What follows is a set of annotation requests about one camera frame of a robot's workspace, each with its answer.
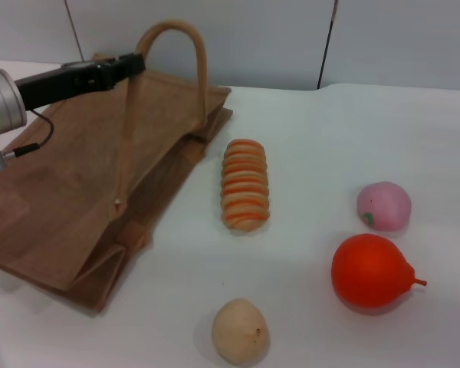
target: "striped bread roll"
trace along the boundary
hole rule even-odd
[[[254,140],[233,140],[222,169],[223,222],[251,232],[269,218],[268,166],[264,147]]]

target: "brown paper bag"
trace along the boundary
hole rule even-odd
[[[56,103],[50,142],[0,172],[0,268],[100,311],[206,145],[230,118],[228,88],[206,86],[198,32],[181,21],[151,28],[145,57],[166,29],[185,32],[198,86],[154,71],[109,92]],[[10,147],[47,133],[36,120]]]

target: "pink peach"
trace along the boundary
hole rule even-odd
[[[393,182],[376,182],[363,188],[357,200],[358,215],[369,227],[383,232],[404,228],[411,216],[411,199]]]

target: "robotic arm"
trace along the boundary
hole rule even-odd
[[[81,94],[113,89],[117,83],[145,71],[139,54],[119,59],[87,61],[62,65],[59,69],[14,82],[0,69],[0,134],[18,129],[27,123],[26,111]],[[40,146],[23,150],[24,153]],[[0,150],[0,170],[6,167]]]

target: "pear stem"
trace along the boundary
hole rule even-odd
[[[414,284],[419,284],[419,285],[422,285],[422,286],[426,286],[428,284],[427,281],[424,281],[424,280],[419,280],[417,278],[414,279]]]

